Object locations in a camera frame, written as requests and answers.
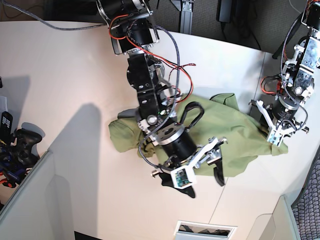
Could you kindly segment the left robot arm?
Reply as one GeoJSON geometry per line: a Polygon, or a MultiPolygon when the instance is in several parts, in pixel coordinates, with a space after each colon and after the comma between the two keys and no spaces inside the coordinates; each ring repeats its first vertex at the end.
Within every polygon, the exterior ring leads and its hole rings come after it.
{"type": "Polygon", "coordinates": [[[307,112],[305,104],[314,93],[314,74],[320,67],[320,2],[308,0],[303,12],[294,20],[282,45],[272,56],[280,59],[280,72],[260,80],[260,90],[274,97],[272,103],[252,100],[250,103],[261,113],[260,122],[268,130],[267,142],[280,145],[284,137],[297,131],[309,132],[307,120],[299,122],[298,110],[307,112]],[[287,56],[287,44],[300,25],[308,33],[294,46],[292,57],[287,56]]]}

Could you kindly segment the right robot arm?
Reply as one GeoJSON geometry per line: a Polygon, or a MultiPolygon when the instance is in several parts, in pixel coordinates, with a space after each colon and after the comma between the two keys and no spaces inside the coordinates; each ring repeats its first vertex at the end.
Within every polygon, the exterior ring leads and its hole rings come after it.
{"type": "Polygon", "coordinates": [[[178,73],[184,71],[180,61],[172,62],[150,51],[159,41],[153,13],[147,0],[99,0],[97,10],[108,27],[113,51],[116,55],[128,55],[126,77],[136,90],[139,106],[118,114],[119,118],[135,118],[143,132],[138,152],[144,157],[148,144],[160,146],[167,160],[154,165],[153,176],[159,176],[162,185],[174,188],[191,198],[195,197],[195,170],[202,164],[212,165],[216,182],[225,184],[221,145],[227,140],[212,137],[206,145],[197,145],[189,135],[204,116],[199,102],[186,105],[181,117],[176,106],[182,99],[179,83],[165,79],[164,66],[178,73]]]}

